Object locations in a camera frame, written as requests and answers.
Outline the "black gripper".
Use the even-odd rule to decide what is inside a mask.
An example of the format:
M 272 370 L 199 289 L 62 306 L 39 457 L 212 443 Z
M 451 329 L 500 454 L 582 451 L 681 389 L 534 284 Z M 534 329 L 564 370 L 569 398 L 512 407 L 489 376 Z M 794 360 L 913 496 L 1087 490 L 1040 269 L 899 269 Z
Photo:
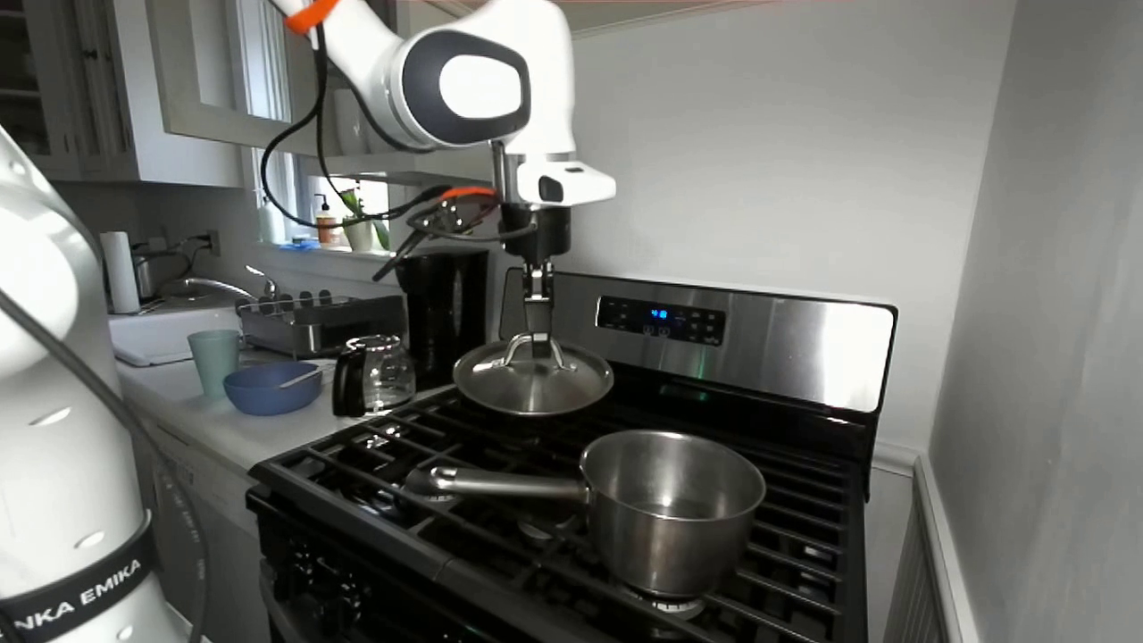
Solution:
M 550 269 L 556 253 L 573 245 L 573 212 L 569 206 L 500 206 L 500 239 L 502 251 L 521 257 L 527 269 L 527 291 L 525 291 L 525 345 L 534 351 L 550 344 Z

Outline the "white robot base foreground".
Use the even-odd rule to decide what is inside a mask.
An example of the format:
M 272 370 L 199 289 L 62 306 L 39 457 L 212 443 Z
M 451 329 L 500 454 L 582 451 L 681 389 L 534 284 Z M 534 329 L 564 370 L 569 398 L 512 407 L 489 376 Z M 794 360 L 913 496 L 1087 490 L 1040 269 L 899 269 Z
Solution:
M 0 132 L 0 291 L 109 391 L 101 242 Z M 153 570 L 127 427 L 11 314 L 0 314 L 2 643 L 184 643 Z

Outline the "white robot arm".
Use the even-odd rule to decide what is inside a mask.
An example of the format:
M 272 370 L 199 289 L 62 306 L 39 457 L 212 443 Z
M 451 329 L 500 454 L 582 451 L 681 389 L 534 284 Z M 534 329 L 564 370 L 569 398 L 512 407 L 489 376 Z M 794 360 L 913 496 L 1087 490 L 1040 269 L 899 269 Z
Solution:
M 550 284 L 569 215 L 618 192 L 575 158 L 573 27 L 553 0 L 486 0 L 480 10 L 395 34 L 369 0 L 272 0 L 350 81 L 388 147 L 493 147 L 496 201 L 521 227 L 506 251 Z

